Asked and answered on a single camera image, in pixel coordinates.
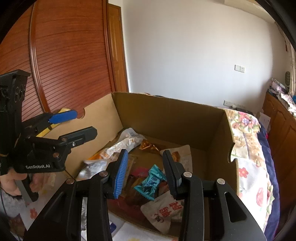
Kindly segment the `brown cracker packet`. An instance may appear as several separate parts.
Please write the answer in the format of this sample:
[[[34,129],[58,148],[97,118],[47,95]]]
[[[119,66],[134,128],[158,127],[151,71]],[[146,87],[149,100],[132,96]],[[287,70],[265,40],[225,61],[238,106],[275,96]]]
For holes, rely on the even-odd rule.
[[[130,175],[130,171],[132,169],[133,164],[136,162],[136,160],[137,160],[136,155],[132,155],[132,154],[128,155],[128,163],[127,163],[127,169],[126,169],[126,174],[125,174],[124,185],[126,185],[128,177]]]

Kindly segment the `pink squid snack packet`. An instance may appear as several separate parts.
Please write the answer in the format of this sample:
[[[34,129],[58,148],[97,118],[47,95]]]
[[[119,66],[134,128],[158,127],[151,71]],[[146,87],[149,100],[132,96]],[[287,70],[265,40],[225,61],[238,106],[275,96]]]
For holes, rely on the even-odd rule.
[[[153,165],[149,170],[137,168],[129,175],[122,197],[128,206],[141,206],[168,190],[165,174],[157,165]]]

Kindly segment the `white orange snack pouch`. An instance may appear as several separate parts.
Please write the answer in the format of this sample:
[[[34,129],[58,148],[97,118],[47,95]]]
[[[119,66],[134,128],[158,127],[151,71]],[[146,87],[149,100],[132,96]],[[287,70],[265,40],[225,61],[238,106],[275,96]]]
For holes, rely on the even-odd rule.
[[[120,153],[122,149],[130,152],[139,146],[143,140],[145,140],[143,135],[138,134],[133,128],[127,128],[120,134],[118,141],[114,145],[98,151],[87,160],[109,159],[114,153]]]

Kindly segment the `teal candy wrapper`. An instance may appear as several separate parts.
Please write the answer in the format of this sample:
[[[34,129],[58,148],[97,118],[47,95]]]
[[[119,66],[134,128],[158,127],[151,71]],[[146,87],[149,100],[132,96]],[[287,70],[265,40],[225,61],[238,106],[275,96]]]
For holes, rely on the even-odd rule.
[[[148,176],[141,184],[136,185],[134,190],[141,194],[146,199],[153,201],[158,186],[162,181],[166,181],[165,174],[160,170],[157,165],[153,165],[148,171]]]

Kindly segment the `silver blue foil pouch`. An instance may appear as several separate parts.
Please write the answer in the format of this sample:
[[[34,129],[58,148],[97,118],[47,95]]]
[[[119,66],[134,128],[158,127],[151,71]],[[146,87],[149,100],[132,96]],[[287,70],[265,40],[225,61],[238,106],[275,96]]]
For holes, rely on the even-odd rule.
[[[80,170],[77,181],[87,180],[101,171],[105,171],[111,161],[109,159],[85,160]]]

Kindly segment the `white red snack pouch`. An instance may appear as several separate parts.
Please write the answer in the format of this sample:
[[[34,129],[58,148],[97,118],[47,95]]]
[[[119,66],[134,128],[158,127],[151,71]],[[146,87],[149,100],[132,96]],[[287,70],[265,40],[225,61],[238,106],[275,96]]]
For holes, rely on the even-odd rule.
[[[181,222],[184,200],[175,200],[169,191],[140,207],[146,219],[162,234],[168,234],[171,222]]]

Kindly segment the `small silver foil packet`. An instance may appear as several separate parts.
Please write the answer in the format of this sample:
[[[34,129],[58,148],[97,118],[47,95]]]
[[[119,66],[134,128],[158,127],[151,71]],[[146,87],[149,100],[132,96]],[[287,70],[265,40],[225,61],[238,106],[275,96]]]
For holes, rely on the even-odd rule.
[[[193,172],[192,155],[189,145],[184,145],[177,148],[170,148],[171,156],[175,162],[181,163],[185,171]]]

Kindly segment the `brown cardboard box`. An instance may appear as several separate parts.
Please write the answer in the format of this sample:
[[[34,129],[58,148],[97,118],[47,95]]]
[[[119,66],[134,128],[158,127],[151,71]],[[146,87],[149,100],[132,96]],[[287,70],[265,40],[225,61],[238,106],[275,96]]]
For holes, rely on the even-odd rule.
[[[225,180],[238,190],[238,168],[231,162],[234,137],[226,112],[212,106],[135,93],[111,93],[85,108],[82,118],[62,123],[49,131],[56,139],[66,133],[93,126],[97,137],[72,150],[66,169],[77,175],[82,161],[115,143],[127,128],[150,143],[166,149],[188,145],[193,174],[201,179]]]

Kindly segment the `floral white bed sheet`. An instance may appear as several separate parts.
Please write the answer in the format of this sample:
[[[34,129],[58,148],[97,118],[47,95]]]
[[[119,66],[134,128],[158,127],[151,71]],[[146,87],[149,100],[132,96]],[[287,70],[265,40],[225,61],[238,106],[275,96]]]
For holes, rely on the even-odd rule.
[[[82,202],[86,203],[87,240],[112,240],[107,199],[113,199],[112,173],[68,178],[47,202],[26,232],[25,240],[80,240]]]

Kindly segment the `floral quilt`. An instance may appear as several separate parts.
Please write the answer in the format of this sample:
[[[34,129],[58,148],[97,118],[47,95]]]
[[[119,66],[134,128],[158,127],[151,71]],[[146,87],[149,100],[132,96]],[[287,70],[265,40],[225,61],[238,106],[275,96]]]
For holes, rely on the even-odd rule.
[[[234,139],[231,161],[238,164],[238,196],[260,228],[265,231],[274,195],[262,146],[257,136],[260,124],[251,114],[232,109],[224,110]]]

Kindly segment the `dark blue blanket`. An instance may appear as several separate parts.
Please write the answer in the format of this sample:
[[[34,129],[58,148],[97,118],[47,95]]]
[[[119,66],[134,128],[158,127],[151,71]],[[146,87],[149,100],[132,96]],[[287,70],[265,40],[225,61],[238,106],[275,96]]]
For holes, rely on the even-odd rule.
[[[280,193],[279,193],[278,180],[276,178],[276,171],[274,168],[274,161],[271,156],[271,150],[267,140],[267,132],[263,124],[261,122],[259,122],[259,124],[260,124],[260,131],[257,134],[257,136],[258,136],[259,143],[262,146],[262,151],[265,158],[267,172],[269,174],[271,185],[273,186],[272,194],[274,197],[274,200],[271,204],[271,213],[267,220],[267,226],[265,228],[264,234],[267,240],[273,240],[280,221]]]

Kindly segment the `white paper card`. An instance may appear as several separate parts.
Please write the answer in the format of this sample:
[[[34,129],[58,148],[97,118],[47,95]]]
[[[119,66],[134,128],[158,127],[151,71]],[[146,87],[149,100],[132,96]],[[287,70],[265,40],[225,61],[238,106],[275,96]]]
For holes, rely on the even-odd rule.
[[[258,112],[256,115],[258,121],[264,126],[266,132],[268,133],[270,131],[270,121],[271,117],[267,116],[266,114],[262,112]]]

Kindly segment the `wooden sideboard cabinet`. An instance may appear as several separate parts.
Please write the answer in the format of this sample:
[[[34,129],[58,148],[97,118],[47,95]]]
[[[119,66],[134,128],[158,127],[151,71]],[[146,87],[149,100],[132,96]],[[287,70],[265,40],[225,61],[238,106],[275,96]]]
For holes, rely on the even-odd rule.
[[[282,211],[295,205],[295,118],[283,104],[266,93],[263,113],[270,117],[268,143],[280,190]]]

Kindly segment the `clutter on cabinet top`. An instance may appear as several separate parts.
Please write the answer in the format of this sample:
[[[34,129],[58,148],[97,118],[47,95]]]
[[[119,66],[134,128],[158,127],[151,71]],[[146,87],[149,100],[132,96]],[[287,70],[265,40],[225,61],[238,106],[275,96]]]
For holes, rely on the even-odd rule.
[[[288,89],[285,85],[277,81],[275,78],[271,78],[268,91],[295,117],[295,102],[288,94]]]

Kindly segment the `white wall switch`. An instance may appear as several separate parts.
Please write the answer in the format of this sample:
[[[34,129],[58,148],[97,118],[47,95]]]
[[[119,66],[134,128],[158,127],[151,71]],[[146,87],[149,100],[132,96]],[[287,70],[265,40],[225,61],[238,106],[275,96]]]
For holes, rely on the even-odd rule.
[[[245,68],[242,67],[242,66],[239,66],[239,65],[235,65],[234,70],[238,71],[238,72],[241,72],[241,73],[245,72]]]

